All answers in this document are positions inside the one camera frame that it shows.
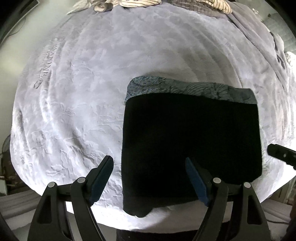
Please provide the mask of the dark pants with patterned waistband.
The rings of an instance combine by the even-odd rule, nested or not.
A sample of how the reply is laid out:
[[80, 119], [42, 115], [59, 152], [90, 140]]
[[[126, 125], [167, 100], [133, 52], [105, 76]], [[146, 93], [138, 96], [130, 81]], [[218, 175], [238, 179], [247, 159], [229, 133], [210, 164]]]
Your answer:
[[258, 107], [251, 89], [139, 76], [127, 87], [121, 176], [123, 209], [154, 208], [206, 197], [200, 176], [239, 185], [262, 173]]

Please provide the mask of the grey plush bed blanket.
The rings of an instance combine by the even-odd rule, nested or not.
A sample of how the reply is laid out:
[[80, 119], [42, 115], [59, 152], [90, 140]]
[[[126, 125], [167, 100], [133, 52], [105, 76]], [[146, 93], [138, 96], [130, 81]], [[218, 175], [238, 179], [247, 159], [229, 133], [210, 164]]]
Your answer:
[[71, 183], [110, 155], [114, 171], [92, 206], [98, 223], [139, 232], [197, 229], [206, 212], [199, 201], [144, 218], [124, 212], [125, 96], [141, 75], [250, 88], [262, 145], [295, 147], [295, 71], [284, 43], [246, 5], [230, 6], [233, 12], [219, 18], [168, 3], [87, 9], [55, 27], [32, 52], [16, 90], [10, 151], [19, 177], [42, 194], [48, 183]]

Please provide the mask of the grey quilted headboard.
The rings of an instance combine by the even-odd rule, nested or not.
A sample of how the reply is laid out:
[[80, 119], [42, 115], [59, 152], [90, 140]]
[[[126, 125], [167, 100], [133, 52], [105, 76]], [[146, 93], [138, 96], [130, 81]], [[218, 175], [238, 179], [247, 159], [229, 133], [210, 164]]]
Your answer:
[[263, 23], [273, 34], [278, 34], [282, 38], [285, 46], [285, 52], [292, 52], [295, 54], [295, 36], [278, 13], [271, 14], [263, 21]]

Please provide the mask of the dark grey quilted cloth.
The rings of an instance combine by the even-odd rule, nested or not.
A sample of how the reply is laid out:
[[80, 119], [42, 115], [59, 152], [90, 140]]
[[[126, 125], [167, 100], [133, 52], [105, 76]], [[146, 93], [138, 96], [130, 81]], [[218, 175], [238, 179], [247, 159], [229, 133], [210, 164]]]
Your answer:
[[212, 16], [215, 18], [223, 16], [223, 14], [220, 11], [202, 2], [192, 0], [172, 0], [168, 1], [168, 3], [206, 16]]

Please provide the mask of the striped beige cloth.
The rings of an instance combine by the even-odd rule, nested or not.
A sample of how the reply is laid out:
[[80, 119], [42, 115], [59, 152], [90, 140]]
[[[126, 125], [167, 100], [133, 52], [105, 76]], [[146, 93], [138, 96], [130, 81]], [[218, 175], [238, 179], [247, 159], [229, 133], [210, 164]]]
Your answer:
[[[206, 3], [209, 6], [217, 9], [223, 14], [231, 14], [232, 8], [227, 1], [197, 1]], [[123, 8], [147, 8], [149, 6], [157, 6], [168, 1], [97, 1], [94, 4], [94, 10], [103, 13], [112, 10], [115, 6], [119, 5]]]

